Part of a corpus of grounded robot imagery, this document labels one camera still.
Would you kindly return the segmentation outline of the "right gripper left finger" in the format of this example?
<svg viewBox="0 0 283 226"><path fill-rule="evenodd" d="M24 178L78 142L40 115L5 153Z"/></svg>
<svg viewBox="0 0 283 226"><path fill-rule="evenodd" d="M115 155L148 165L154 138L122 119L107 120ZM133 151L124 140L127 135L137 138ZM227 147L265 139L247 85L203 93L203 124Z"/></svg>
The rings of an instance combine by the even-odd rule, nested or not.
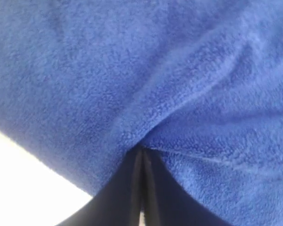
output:
<svg viewBox="0 0 283 226"><path fill-rule="evenodd" d="M60 226L137 226L142 201L142 150L129 151L116 173L86 205Z"/></svg>

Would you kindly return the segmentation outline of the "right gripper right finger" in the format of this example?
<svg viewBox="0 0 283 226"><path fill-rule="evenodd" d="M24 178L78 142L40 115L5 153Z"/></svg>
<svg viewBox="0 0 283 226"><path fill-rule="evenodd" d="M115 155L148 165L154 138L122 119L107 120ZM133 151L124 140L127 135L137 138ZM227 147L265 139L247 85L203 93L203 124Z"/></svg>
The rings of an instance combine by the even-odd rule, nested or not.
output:
<svg viewBox="0 0 283 226"><path fill-rule="evenodd" d="M227 226L193 199L171 175L159 154L143 148L143 211L147 226Z"/></svg>

